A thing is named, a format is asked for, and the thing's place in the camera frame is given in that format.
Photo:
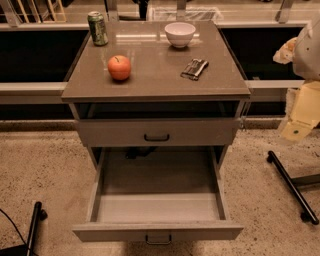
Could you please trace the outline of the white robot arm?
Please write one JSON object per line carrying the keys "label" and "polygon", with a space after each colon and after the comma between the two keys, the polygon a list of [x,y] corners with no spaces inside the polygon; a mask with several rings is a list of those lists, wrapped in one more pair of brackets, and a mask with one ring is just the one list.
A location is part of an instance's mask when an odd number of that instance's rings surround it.
{"label": "white robot arm", "polygon": [[280,64],[293,64],[304,79],[298,89],[287,91],[286,116],[279,126],[282,138],[298,142],[320,123],[320,16],[315,16],[273,56]]}

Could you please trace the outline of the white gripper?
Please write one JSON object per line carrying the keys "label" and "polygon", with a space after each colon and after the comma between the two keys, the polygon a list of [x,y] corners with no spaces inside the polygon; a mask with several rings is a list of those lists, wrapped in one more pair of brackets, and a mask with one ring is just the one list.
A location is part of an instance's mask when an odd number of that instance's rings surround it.
{"label": "white gripper", "polygon": [[[288,64],[293,60],[297,38],[284,43],[273,56],[273,61]],[[288,89],[286,116],[280,124],[282,138],[298,142],[311,133],[320,123],[320,82],[306,81],[298,89]]]}

